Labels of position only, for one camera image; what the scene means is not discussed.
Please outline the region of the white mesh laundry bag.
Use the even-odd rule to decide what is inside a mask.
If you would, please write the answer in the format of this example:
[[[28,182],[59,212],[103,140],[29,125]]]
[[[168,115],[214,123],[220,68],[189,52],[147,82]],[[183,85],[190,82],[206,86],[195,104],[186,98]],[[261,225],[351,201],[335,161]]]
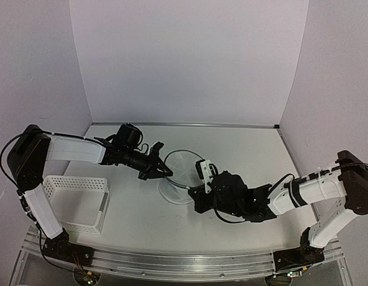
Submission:
[[[179,149],[171,151],[164,159],[164,163],[172,170],[173,175],[162,179],[158,184],[160,195],[169,203],[185,205],[192,202],[188,191],[200,186],[201,179],[195,164],[203,157],[191,150]]]

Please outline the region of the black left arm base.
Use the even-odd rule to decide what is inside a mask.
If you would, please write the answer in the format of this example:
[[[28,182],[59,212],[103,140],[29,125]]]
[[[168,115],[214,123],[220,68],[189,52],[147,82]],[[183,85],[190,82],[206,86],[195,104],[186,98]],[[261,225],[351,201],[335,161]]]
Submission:
[[[70,242],[67,231],[63,228],[62,233],[55,238],[46,237],[41,246],[41,253],[45,257],[75,263],[79,266],[90,266],[93,261],[94,249],[85,245]]]

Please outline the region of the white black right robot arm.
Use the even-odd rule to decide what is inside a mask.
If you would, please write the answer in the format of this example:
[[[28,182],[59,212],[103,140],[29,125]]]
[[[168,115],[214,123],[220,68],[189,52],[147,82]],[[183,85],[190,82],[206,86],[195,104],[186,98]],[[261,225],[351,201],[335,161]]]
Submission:
[[[202,184],[190,187],[188,194],[197,213],[213,210],[237,217],[237,223],[261,223],[289,211],[324,200],[336,199],[331,209],[301,237],[293,259],[306,264],[317,249],[328,242],[352,220],[368,215],[368,163],[347,150],[327,169],[305,176],[288,173],[274,184],[248,188],[239,175],[219,172],[209,160],[196,162]]]

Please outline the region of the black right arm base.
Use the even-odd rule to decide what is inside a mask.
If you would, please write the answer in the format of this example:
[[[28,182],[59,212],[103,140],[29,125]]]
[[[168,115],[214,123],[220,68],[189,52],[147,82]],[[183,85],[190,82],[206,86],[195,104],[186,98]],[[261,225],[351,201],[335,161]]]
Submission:
[[[300,245],[296,248],[275,251],[273,253],[274,272],[284,273],[292,269],[300,269],[324,261],[324,248],[316,248],[310,245],[308,227],[301,235]]]

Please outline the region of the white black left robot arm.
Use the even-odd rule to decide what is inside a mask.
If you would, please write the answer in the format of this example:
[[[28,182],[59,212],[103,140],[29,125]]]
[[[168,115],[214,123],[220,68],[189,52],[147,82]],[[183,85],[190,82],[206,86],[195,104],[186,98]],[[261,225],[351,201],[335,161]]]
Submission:
[[[29,125],[9,140],[0,153],[0,164],[7,161],[3,174],[14,184],[25,214],[34,221],[50,242],[50,251],[60,260],[73,255],[73,247],[60,236],[65,234],[42,186],[48,161],[81,161],[102,166],[120,164],[138,171],[141,180],[167,178],[172,170],[159,152],[162,142],[142,152],[143,133],[136,126],[122,124],[116,134],[106,138],[87,138],[54,133]]]

